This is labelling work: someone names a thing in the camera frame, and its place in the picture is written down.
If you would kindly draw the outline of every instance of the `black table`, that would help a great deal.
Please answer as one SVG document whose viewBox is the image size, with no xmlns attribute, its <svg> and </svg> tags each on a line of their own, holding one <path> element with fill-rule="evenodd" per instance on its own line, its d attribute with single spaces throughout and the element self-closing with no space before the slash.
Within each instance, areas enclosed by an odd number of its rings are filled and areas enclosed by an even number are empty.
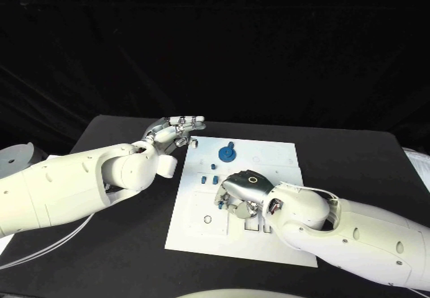
<svg viewBox="0 0 430 298">
<path fill-rule="evenodd" d="M 152 120 L 97 116 L 71 153 L 136 141 Z M 430 226 L 428 191 L 389 133 L 207 122 L 194 135 L 295 143 L 305 186 Z M 58 249 L 0 271 L 1 292 L 45 298 L 172 298 L 207 289 L 249 288 L 304 297 L 416 297 L 321 260 L 318 268 L 307 268 L 165 250 L 185 149 L 172 155 L 178 159 L 174 177 L 157 176 L 138 196 L 95 214 Z M 1 263 L 51 244 L 79 224 L 18 233 Z"/>
</svg>

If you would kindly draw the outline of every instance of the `blue knob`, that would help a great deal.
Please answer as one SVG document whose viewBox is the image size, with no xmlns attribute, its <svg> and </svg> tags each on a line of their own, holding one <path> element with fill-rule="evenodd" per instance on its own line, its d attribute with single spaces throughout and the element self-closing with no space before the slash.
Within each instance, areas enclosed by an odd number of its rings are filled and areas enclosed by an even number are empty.
<svg viewBox="0 0 430 298">
<path fill-rule="evenodd" d="M 217 157 L 224 163 L 229 163 L 235 160 L 235 150 L 232 149 L 233 146 L 235 144 L 229 142 L 227 146 L 219 149 Z"/>
</svg>

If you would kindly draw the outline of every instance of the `black backdrop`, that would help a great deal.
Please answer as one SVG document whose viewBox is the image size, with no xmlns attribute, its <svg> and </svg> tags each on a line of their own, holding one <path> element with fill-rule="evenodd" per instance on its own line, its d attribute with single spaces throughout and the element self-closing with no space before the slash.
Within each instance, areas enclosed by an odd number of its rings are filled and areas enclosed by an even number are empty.
<svg viewBox="0 0 430 298">
<path fill-rule="evenodd" d="M 66 153 L 97 114 L 201 114 L 430 150 L 426 10 L 357 3 L 2 3 L 0 146 Z"/>
</svg>

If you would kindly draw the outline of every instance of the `metal hand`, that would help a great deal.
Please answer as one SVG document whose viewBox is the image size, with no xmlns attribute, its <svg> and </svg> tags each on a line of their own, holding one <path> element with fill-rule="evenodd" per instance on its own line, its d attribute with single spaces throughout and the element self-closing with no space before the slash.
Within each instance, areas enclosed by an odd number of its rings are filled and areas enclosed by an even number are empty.
<svg viewBox="0 0 430 298">
<path fill-rule="evenodd" d="M 250 170 L 240 171 L 223 180 L 213 203 L 219 209 L 227 209 L 239 219 L 249 219 L 256 216 L 271 189 L 272 184 L 260 174 Z M 229 204 L 230 197 L 240 201 L 237 205 Z"/>
<path fill-rule="evenodd" d="M 170 154 L 175 147 L 188 144 L 197 147 L 197 140 L 190 137 L 191 130 L 204 129 L 204 117 L 180 116 L 159 118 L 146 128 L 142 141 L 149 142 L 159 154 Z"/>
</svg>

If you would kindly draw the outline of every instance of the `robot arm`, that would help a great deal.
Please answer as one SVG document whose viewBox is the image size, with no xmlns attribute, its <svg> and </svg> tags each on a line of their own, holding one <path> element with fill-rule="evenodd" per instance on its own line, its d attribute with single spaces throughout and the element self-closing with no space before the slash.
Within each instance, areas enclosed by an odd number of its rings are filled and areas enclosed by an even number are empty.
<svg viewBox="0 0 430 298">
<path fill-rule="evenodd" d="M 0 238 L 22 230 L 64 224 L 144 190 L 158 174 L 171 178 L 175 147 L 197 141 L 203 117 L 162 118 L 142 139 L 60 156 L 0 179 Z"/>
<path fill-rule="evenodd" d="M 307 187 L 268 184 L 249 170 L 230 175 L 214 204 L 240 219 L 252 218 L 259 211 L 286 246 L 364 279 L 430 291 L 426 227 L 328 192 L 331 198 L 323 199 Z M 325 221 L 331 228 L 321 230 Z"/>
</svg>

